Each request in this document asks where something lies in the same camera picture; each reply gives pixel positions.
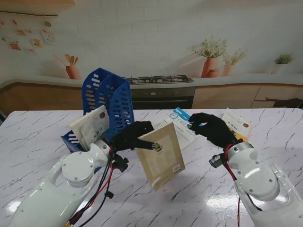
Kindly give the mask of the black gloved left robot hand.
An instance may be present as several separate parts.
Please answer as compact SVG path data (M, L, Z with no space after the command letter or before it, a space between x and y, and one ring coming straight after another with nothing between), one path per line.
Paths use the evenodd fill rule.
M135 148L153 150L156 148L155 143L139 139L154 130L150 121L136 121L127 125L120 133L114 136L110 142L115 151L122 151Z

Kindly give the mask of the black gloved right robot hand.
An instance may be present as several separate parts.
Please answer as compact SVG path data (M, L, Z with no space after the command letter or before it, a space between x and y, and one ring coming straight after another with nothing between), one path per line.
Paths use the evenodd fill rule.
M243 139L237 139L230 131L226 123L215 115L207 113L195 113L189 118L190 130L196 135L202 135L214 145L223 149L230 144L238 144Z

